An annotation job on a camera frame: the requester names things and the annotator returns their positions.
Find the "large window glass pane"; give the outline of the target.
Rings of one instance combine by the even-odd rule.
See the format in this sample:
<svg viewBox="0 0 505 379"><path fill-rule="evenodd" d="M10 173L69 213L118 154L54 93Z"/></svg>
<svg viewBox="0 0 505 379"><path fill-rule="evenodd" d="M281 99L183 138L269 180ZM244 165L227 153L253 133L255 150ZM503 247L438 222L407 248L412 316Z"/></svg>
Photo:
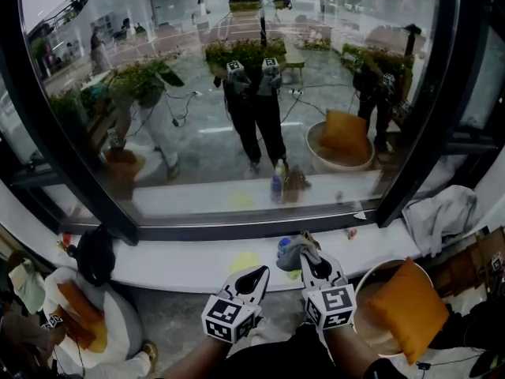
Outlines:
<svg viewBox="0 0 505 379"><path fill-rule="evenodd" d="M20 0L58 124L138 224L375 205L439 0Z"/></svg>

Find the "black window frame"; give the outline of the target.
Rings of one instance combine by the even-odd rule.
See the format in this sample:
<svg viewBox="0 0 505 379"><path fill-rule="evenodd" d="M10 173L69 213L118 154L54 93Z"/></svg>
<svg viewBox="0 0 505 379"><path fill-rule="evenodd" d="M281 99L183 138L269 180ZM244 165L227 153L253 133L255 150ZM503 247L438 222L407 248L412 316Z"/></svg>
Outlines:
<svg viewBox="0 0 505 379"><path fill-rule="evenodd" d="M375 205L277 222L142 225L115 203L58 124L28 50L20 0L0 0L0 182L51 233L83 235L103 225L131 246L385 227L413 199L453 185L474 187L503 146L493 100L505 78L505 0L439 0L430 40L402 124L408 149ZM354 218L357 212L367 220Z"/></svg>

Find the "yellow cloth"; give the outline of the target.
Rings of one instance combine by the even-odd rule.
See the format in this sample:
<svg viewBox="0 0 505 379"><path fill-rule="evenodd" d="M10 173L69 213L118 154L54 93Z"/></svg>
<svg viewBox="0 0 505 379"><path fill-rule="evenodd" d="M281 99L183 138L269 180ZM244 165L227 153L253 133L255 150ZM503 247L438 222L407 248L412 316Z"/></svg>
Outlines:
<svg viewBox="0 0 505 379"><path fill-rule="evenodd" d="M247 268L256 267L257 265L260 265L260 261L256 252L242 252L229 263L228 272L234 274Z"/></svg>

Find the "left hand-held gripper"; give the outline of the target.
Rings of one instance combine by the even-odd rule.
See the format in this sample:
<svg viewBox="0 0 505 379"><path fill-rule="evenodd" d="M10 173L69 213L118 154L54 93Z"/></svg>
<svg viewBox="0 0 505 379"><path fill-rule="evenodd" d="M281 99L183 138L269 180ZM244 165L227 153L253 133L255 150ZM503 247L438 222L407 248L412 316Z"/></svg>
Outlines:
<svg viewBox="0 0 505 379"><path fill-rule="evenodd" d="M230 344L246 337L261 320L260 303L269 278L266 265L230 275L223 289L210 296L201 314L205 335Z"/></svg>

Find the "person's right forearm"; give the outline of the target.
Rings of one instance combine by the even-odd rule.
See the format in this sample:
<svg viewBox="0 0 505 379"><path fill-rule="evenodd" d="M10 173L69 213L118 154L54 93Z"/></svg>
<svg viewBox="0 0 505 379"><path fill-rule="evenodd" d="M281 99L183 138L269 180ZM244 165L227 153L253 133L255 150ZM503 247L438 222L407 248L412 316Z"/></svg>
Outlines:
<svg viewBox="0 0 505 379"><path fill-rule="evenodd" d="M380 359L351 325L324 330L324 339L334 363L353 379L362 379L367 369Z"/></svg>

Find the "yellow cushion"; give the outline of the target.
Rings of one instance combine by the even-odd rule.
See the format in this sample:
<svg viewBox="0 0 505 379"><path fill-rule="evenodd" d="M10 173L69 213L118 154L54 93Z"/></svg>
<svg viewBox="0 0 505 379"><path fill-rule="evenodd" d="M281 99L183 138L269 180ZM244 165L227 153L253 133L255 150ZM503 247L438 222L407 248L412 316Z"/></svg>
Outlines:
<svg viewBox="0 0 505 379"><path fill-rule="evenodd" d="M107 327L105 320L102 319L99 322L90 324L88 326L88 331L95 336L88 350L97 354L103 353L107 348Z"/></svg>

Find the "mint green bag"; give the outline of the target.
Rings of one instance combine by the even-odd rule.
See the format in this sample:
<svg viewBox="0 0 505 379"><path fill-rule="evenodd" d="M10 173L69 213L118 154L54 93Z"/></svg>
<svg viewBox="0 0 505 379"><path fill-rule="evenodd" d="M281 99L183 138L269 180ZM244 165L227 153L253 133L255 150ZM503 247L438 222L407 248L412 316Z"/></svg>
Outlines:
<svg viewBox="0 0 505 379"><path fill-rule="evenodd" d="M14 294L22 301L30 314L35 314L43 308L44 280L29 259L24 259L16 266L9 273L9 279L13 285Z"/></svg>

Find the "white window sill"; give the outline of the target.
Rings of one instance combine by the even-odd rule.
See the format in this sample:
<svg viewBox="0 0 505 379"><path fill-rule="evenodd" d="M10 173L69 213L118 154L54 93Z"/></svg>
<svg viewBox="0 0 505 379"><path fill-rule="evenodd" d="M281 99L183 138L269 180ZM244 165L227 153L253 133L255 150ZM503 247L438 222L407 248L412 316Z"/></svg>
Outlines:
<svg viewBox="0 0 505 379"><path fill-rule="evenodd" d="M420 250L401 220L379 229L366 225L357 229L349 240L344 230L316 233L315 240L322 250L335 257L345 276L365 274L377 264L390 259L418 258ZM279 269L278 238L258 238L214 242L148 242L127 246L120 242L114 247L115 282L148 289L185 293L214 293L231 275L229 263L239 253L256 252L260 265L270 269L268 291L301 289L301 279L290 280Z"/></svg>

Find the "person's left forearm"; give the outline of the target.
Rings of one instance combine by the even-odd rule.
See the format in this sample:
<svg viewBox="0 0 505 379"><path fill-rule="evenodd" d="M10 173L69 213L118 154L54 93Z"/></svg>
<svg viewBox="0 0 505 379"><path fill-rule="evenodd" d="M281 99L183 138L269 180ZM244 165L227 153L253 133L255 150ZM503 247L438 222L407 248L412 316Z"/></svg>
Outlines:
<svg viewBox="0 0 505 379"><path fill-rule="evenodd" d="M231 343L206 337L187 355L169 366L162 379L206 379L226 359Z"/></svg>

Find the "white beanbag chair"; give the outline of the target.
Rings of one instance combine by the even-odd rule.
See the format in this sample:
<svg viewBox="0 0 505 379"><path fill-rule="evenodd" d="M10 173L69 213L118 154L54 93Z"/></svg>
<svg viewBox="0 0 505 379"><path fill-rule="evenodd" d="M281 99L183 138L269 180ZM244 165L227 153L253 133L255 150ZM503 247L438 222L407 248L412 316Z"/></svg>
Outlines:
<svg viewBox="0 0 505 379"><path fill-rule="evenodd" d="M59 350L64 351L77 366L85 369L91 369L100 363L125 361L140 351L144 335L140 318L133 306L110 284L95 287L71 268L58 268L44 280L43 312L46 317L60 305L87 330L92 324L80 317L58 290L57 284L68 280L72 280L103 315L107 327L107 348L101 354L90 352L81 348L67 335L58 346Z"/></svg>

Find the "grey cloth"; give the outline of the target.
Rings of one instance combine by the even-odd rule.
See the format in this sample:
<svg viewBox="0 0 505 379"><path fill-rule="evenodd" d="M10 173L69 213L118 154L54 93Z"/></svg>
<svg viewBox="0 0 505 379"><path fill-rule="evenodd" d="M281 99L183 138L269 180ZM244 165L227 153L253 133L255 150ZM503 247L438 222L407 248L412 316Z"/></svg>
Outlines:
<svg viewBox="0 0 505 379"><path fill-rule="evenodd" d="M304 253L311 258L314 264L320 264L321 258L316 247L303 236L290 237L291 243L286 248L286 253L278 258L276 265L285 272L301 270L300 255Z"/></svg>

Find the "square orange cushion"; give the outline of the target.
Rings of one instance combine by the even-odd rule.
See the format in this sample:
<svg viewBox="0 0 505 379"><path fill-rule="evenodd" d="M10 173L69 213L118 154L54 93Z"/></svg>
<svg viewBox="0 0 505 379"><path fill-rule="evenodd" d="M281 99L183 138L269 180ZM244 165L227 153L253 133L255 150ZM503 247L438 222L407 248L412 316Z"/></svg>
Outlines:
<svg viewBox="0 0 505 379"><path fill-rule="evenodd" d="M367 306L393 335L410 365L424 354L449 318L428 275L409 258Z"/></svg>

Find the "person's black clothing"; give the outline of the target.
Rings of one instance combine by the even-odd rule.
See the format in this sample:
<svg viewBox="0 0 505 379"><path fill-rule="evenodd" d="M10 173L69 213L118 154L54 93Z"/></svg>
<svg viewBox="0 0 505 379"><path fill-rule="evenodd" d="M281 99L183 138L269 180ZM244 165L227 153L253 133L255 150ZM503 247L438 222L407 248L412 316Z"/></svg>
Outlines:
<svg viewBox="0 0 505 379"><path fill-rule="evenodd" d="M287 340L242 349L226 359L214 379L353 379L336 365L315 326L300 325ZM407 379L393 363L375 361L362 379Z"/></svg>

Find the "black bag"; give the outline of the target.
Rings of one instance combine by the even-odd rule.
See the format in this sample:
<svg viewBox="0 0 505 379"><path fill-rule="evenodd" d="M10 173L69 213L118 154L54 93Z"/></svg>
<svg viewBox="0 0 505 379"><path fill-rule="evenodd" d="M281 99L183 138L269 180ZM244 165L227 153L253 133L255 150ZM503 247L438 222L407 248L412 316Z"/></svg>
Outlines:
<svg viewBox="0 0 505 379"><path fill-rule="evenodd" d="M86 231L74 258L80 274L95 287L101 287L110 281L115 267L113 236L103 225Z"/></svg>

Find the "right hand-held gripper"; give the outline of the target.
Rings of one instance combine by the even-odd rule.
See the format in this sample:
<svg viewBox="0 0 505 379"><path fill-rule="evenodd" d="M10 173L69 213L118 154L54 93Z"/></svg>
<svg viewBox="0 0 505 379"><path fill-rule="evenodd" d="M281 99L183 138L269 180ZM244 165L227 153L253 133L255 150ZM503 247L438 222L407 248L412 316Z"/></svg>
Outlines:
<svg viewBox="0 0 505 379"><path fill-rule="evenodd" d="M335 257L320 251L320 258L331 267L327 275L330 288L319 289L316 276L318 264L314 264L304 253L300 255L302 281L308 290L304 294L305 312L318 330L351 325L357 310L354 287L347 284L342 266Z"/></svg>

